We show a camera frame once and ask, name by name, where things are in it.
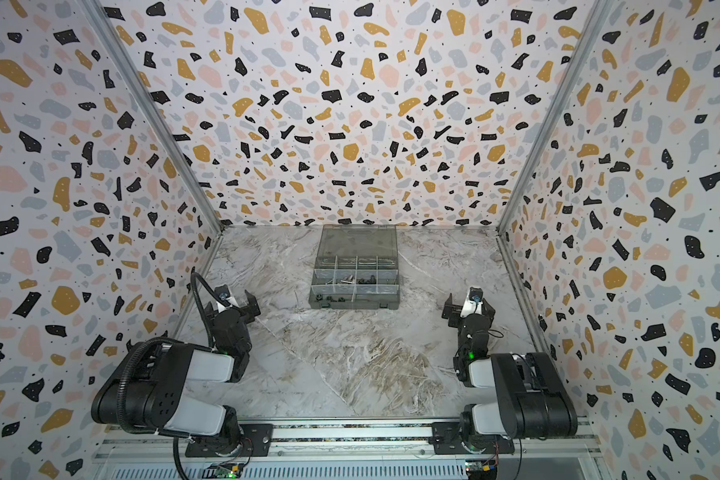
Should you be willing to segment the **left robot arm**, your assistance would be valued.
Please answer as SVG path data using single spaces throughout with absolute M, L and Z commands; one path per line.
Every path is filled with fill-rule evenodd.
M 242 441 L 234 408 L 210 404 L 185 392 L 188 382 L 238 383 L 250 362 L 248 325 L 261 310 L 246 292 L 246 303 L 230 296 L 203 310 L 212 346 L 155 337 L 133 346 L 94 397 L 91 417 L 131 434 L 214 441 L 231 450 Z

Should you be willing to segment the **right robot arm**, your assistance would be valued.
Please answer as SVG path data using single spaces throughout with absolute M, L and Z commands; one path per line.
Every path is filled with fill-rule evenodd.
M 526 438 L 548 440 L 577 434 L 578 415 L 553 365 L 542 352 L 494 353 L 496 310 L 480 288 L 472 287 L 463 303 L 449 296 L 441 317 L 457 331 L 453 369 L 467 388 L 488 389 L 495 399 L 464 407 L 457 438 L 472 452 L 498 449 L 500 442 Z

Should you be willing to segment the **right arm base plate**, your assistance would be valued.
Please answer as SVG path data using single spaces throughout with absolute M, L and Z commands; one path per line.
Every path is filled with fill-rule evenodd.
M 464 422 L 434 422 L 428 443 L 436 455 L 514 454 L 514 443 L 500 434 L 476 433 Z

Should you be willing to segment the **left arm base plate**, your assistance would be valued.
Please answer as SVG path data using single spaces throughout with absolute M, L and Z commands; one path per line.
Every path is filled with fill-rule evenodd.
M 273 438 L 271 423 L 242 423 L 223 427 L 214 437 L 196 437 L 185 449 L 187 458 L 244 460 L 266 457 Z

